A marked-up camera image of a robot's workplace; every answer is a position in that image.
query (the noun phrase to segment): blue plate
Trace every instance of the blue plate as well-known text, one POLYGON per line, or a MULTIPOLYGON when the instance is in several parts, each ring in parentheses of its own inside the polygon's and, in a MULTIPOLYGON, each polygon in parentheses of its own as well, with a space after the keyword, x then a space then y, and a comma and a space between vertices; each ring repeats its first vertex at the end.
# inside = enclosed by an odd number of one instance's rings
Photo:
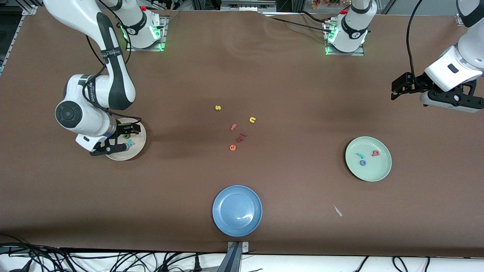
POLYGON ((253 232, 262 219, 262 203, 250 188, 234 185, 222 190, 212 208, 215 224, 223 233, 242 237, 253 232))

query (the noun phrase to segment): small paper scrap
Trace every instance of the small paper scrap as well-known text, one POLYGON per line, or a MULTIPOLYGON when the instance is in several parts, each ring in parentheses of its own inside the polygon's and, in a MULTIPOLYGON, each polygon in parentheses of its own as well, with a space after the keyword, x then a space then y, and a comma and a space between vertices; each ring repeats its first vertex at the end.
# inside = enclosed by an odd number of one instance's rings
POLYGON ((335 205, 333 205, 333 207, 336 210, 336 212, 339 214, 339 216, 342 217, 343 214, 338 210, 338 208, 335 205))

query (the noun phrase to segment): green led light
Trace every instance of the green led light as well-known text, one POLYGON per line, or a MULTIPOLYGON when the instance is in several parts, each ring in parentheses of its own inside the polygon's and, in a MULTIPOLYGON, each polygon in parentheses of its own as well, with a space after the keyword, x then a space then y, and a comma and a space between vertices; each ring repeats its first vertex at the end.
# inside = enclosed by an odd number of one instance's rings
POLYGON ((122 36, 124 37, 125 40, 128 40, 128 35, 126 34, 126 32, 124 31, 124 28, 121 28, 121 31, 122 31, 122 36))
POLYGON ((151 34, 153 35, 153 38, 155 38, 155 39, 159 38, 160 32, 158 31, 158 29, 150 26, 150 31, 151 31, 151 34))
POLYGON ((333 31, 329 34, 328 41, 333 43, 334 40, 336 39, 336 35, 338 34, 338 28, 334 28, 333 31))
POLYGON ((160 49, 160 51, 164 51, 165 50, 165 44, 166 42, 162 42, 158 45, 158 49, 160 49))

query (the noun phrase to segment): white floor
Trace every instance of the white floor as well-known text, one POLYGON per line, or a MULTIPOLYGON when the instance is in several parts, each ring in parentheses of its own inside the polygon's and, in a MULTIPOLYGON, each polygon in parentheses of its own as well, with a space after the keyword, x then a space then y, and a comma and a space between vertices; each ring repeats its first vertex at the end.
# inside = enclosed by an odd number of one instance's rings
MULTIPOLYGON (((137 256, 142 257, 147 253, 140 253, 137 256)), ((182 254, 178 257, 188 256, 193 253, 182 254)), ((73 254, 75 256, 93 257, 93 256, 113 256, 113 253, 83 253, 73 254)), ((163 262, 164 253, 157 253, 154 256, 149 256, 143 259, 148 270, 153 271, 156 262, 158 265, 163 262)), ((224 254, 208 254, 201 255, 200 265, 202 268, 216 267, 220 265, 224 254)), ((357 270, 364 257, 353 256, 285 256, 285 255, 244 255, 242 260, 241 272, 252 272, 262 269, 261 272, 354 272, 357 270)), ((108 272, 117 257, 106 259, 75 259, 76 262, 88 271, 92 272, 108 272)), ((426 258, 417 257, 403 257, 408 272, 424 272, 426 258)), ((9 257, 8 255, 0 256, 0 272, 8 272, 13 269, 22 268, 28 261, 25 257, 9 257)), ((135 258, 126 261, 116 269, 116 271, 123 271, 135 261, 135 258)), ((195 259, 187 258, 170 266, 171 271, 179 271, 172 269, 178 267, 184 271, 190 271, 194 268, 195 259)), ((48 261, 44 262, 49 268, 53 268, 48 261)), ((398 263, 400 270, 404 271, 403 266, 398 263)), ((135 266, 129 269, 130 272, 144 272, 142 266, 135 266)), ((428 267, 428 272, 484 272, 484 259, 463 259, 463 258, 432 258, 428 267)), ((42 272, 38 264, 33 263, 30 267, 30 272, 42 272)), ((370 257, 364 264, 361 272, 397 272, 392 264, 391 257, 370 257)))

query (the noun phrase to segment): metal bracket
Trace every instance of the metal bracket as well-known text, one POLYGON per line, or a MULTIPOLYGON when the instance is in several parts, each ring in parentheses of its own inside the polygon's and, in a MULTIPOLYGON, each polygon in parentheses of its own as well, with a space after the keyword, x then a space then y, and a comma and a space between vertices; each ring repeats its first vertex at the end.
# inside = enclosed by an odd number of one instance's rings
MULTIPOLYGON (((236 242, 228 242, 227 243, 227 251, 230 249, 230 247, 235 244, 236 242)), ((249 242, 242 242, 242 253, 247 253, 249 252, 249 242)))
POLYGON ((364 49, 363 44, 358 47, 353 52, 342 52, 336 49, 334 45, 329 42, 329 39, 333 38, 332 35, 335 35, 337 26, 336 26, 336 17, 331 18, 330 20, 326 20, 323 25, 323 29, 331 30, 331 32, 324 32, 324 43, 326 47, 326 55, 337 55, 337 56, 364 56, 364 49))
POLYGON ((10 52, 12 51, 12 48, 14 47, 15 40, 17 39, 18 33, 20 32, 20 27, 24 23, 24 20, 25 20, 25 15, 22 16, 22 18, 20 19, 20 22, 18 23, 17 30, 15 30, 15 35, 12 39, 12 42, 10 43, 10 46, 8 47, 8 51, 7 51, 7 54, 5 55, 5 59, 3 60, 1 66, 0 66, 0 76, 1 76, 3 69, 5 68, 5 65, 7 65, 7 60, 10 56, 10 52))
POLYGON ((455 15, 455 21, 457 22, 458 26, 463 26, 464 22, 462 22, 462 18, 460 17, 459 13, 455 15))
POLYGON ((218 267, 217 272, 240 272, 242 263, 242 251, 244 250, 243 243, 245 242, 229 242, 228 252, 227 254, 225 254, 225 257, 222 260, 220 266, 218 267))
POLYGON ((27 15, 34 15, 37 12, 37 6, 35 5, 28 5, 28 6, 23 6, 22 5, 22 15, 27 16, 27 15))
POLYGON ((164 51, 165 44, 166 44, 166 36, 168 35, 169 20, 170 20, 170 16, 156 16, 155 24, 157 26, 160 26, 160 29, 155 30, 155 33, 158 33, 160 35, 160 39, 154 42, 151 46, 147 48, 136 48, 136 47, 131 47, 131 44, 129 42, 126 42, 126 50, 149 51, 149 52, 164 51))

